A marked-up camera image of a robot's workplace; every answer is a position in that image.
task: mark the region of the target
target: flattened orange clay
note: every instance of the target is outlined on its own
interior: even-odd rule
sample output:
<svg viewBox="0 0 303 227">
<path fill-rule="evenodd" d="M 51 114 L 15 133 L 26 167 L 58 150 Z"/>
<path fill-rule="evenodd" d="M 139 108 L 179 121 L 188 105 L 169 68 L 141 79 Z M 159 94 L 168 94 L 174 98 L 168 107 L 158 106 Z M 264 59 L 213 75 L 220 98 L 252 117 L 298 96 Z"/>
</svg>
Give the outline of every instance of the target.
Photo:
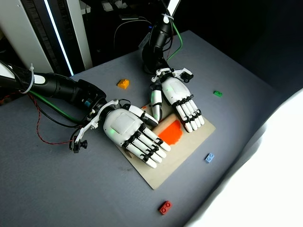
<svg viewBox="0 0 303 227">
<path fill-rule="evenodd" d="M 164 140 L 168 145 L 172 145 L 172 144 L 176 144 L 179 141 L 182 134 L 183 132 L 181 130 L 181 123 L 179 120 L 175 120 L 158 136 L 162 140 Z"/>
</svg>

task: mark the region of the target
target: white light strip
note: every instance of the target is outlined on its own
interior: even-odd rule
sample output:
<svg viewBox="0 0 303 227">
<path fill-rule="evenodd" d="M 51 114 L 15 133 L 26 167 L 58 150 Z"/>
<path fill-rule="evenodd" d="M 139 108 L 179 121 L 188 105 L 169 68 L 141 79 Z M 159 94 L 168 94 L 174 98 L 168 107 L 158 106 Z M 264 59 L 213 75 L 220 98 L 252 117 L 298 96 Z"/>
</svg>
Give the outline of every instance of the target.
<svg viewBox="0 0 303 227">
<path fill-rule="evenodd" d="M 69 70 L 70 70 L 70 72 L 71 72 L 71 75 L 73 76 L 74 73 L 72 72 L 70 62 L 68 61 L 68 58 L 67 58 L 65 49 L 64 49 L 64 47 L 63 47 L 63 44 L 62 44 L 62 41 L 61 41 L 61 38 L 60 38 L 60 35 L 59 35 L 59 32 L 58 32 L 57 26 L 56 26 L 55 21 L 54 21 L 54 19 L 53 19 L 53 15 L 52 15 L 51 9 L 50 9 L 50 7 L 49 7 L 48 1 L 47 1 L 47 0 L 44 0 L 44 3 L 45 3 L 45 6 L 46 6 L 46 9 L 47 9 L 49 18 L 51 19 L 51 22 L 52 22 L 52 25 L 53 25 L 53 29 L 55 30 L 57 39 L 58 39 L 58 41 L 59 41 L 59 44 L 60 44 L 62 53 L 63 53 L 64 58 L 65 58 L 65 61 L 66 61 L 66 64 L 67 64 L 67 66 L 68 66 L 68 68 L 69 68 Z"/>
</svg>

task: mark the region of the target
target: cutting board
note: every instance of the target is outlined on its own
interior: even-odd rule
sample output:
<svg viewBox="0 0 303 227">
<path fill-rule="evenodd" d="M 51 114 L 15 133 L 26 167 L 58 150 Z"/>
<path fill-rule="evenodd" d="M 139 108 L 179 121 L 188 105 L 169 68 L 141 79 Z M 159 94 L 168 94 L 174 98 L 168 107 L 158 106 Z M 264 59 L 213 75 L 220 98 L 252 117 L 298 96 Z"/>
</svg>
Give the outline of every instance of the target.
<svg viewBox="0 0 303 227">
<path fill-rule="evenodd" d="M 149 105 L 142 107 L 147 113 L 152 114 Z M 157 168 L 148 167 L 143 161 L 130 152 L 118 147 L 122 154 L 134 166 L 152 189 L 157 189 L 215 130 L 215 127 L 204 118 L 205 124 L 197 131 L 188 133 L 183 129 L 173 109 L 163 102 L 163 121 L 152 131 L 170 143 L 171 151 Z"/>
</svg>

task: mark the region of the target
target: table surface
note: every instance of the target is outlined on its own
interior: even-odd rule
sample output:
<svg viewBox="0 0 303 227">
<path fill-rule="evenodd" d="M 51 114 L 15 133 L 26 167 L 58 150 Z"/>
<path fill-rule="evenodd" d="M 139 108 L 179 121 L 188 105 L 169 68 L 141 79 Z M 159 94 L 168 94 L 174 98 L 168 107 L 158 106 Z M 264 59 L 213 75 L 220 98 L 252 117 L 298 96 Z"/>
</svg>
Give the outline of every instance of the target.
<svg viewBox="0 0 303 227">
<path fill-rule="evenodd" d="M 183 49 L 169 62 L 194 74 L 187 87 L 215 132 L 157 189 L 152 190 L 102 127 L 88 131 L 88 148 L 79 154 L 68 145 L 48 145 L 36 135 L 37 111 L 27 97 L 0 108 L 0 226 L 178 227 L 207 194 L 272 111 L 278 93 L 209 43 L 187 31 Z M 150 100 L 150 75 L 136 51 L 73 77 L 107 94 L 143 106 Z M 116 86 L 120 79 L 130 86 Z M 223 97 L 213 95 L 214 90 Z M 76 109 L 52 100 L 74 116 Z M 52 142 L 68 140 L 73 129 L 42 117 L 40 133 Z M 204 158 L 214 153 L 212 163 Z M 173 207 L 157 211 L 166 200 Z"/>
</svg>

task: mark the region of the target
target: red lego brick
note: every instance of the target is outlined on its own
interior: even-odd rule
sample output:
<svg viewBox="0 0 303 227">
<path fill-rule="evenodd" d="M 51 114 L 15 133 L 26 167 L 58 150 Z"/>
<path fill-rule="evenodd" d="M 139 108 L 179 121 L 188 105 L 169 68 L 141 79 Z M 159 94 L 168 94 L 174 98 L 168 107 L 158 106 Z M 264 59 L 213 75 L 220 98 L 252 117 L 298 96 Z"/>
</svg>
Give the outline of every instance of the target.
<svg viewBox="0 0 303 227">
<path fill-rule="evenodd" d="M 170 203 L 170 201 L 166 201 L 165 203 L 163 203 L 163 205 L 159 208 L 159 212 L 162 215 L 165 215 L 169 209 L 171 208 L 172 204 Z"/>
</svg>

